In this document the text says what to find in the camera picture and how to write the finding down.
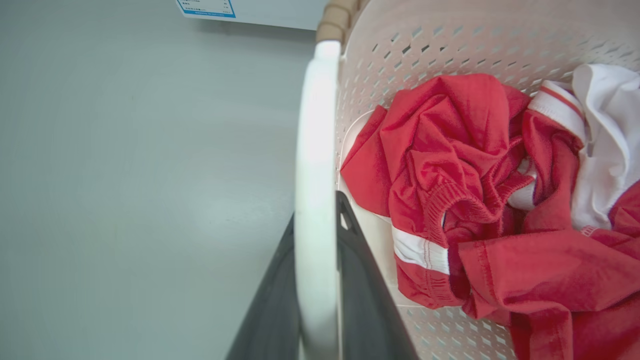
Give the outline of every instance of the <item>brown handle grip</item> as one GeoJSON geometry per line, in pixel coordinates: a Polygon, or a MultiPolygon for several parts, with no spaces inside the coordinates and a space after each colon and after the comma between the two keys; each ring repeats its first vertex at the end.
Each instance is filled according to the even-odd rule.
{"type": "Polygon", "coordinates": [[[316,32],[316,42],[338,40],[343,48],[359,11],[369,0],[330,0],[316,32]]]}

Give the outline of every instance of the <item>white appliance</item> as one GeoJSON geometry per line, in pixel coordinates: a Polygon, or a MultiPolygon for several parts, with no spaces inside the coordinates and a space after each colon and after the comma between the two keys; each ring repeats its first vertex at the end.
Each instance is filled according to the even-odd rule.
{"type": "Polygon", "coordinates": [[[185,17],[315,30],[327,0],[175,0],[185,17]]]}

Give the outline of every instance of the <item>blue and white label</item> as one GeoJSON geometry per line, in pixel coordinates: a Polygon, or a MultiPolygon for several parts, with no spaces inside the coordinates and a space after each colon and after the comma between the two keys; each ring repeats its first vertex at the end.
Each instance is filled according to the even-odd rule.
{"type": "Polygon", "coordinates": [[[201,16],[236,17],[231,0],[177,0],[183,13],[201,16]]]}

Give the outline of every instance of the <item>gray floor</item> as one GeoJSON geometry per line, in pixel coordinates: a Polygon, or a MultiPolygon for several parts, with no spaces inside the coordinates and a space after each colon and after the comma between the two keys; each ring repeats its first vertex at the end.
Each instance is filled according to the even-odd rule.
{"type": "Polygon", "coordinates": [[[221,359],[292,213],[309,31],[0,4],[0,359],[221,359]]]}

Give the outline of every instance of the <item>laundry basket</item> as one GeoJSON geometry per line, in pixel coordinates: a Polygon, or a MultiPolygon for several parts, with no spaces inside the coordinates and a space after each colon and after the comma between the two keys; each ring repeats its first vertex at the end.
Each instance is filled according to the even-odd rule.
{"type": "Polygon", "coordinates": [[[335,191],[344,192],[423,359],[514,359],[508,330],[397,290],[390,225],[353,202],[340,166],[378,104],[441,74],[487,73],[534,95],[581,63],[640,70],[638,0],[331,0],[303,87],[295,255],[305,347],[337,354],[335,191]]]}

